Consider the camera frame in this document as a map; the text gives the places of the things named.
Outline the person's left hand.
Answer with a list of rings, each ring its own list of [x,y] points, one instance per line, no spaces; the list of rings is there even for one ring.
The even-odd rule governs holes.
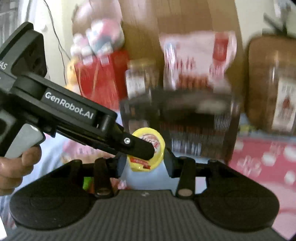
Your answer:
[[[9,159],[1,157],[1,196],[12,194],[21,185],[23,177],[32,173],[34,165],[40,161],[41,155],[42,150],[40,145],[35,145],[17,158]]]

